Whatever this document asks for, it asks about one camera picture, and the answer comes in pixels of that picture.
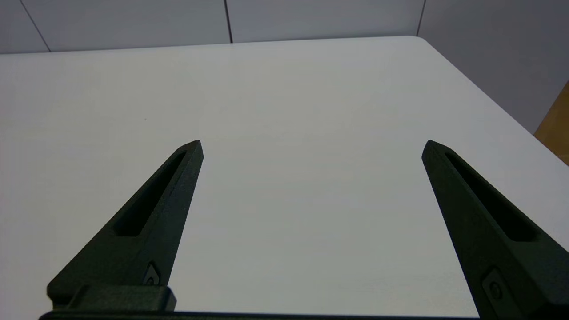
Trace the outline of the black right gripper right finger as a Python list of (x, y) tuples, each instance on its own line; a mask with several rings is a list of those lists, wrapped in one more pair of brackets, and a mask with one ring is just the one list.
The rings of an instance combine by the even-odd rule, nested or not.
[(421, 160), (480, 318), (566, 320), (567, 250), (451, 148)]

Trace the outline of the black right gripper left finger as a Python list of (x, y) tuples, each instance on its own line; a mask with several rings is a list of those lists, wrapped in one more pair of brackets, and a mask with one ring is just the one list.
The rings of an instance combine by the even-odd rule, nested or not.
[(179, 147), (49, 282), (53, 306), (86, 285), (167, 285), (204, 159)]

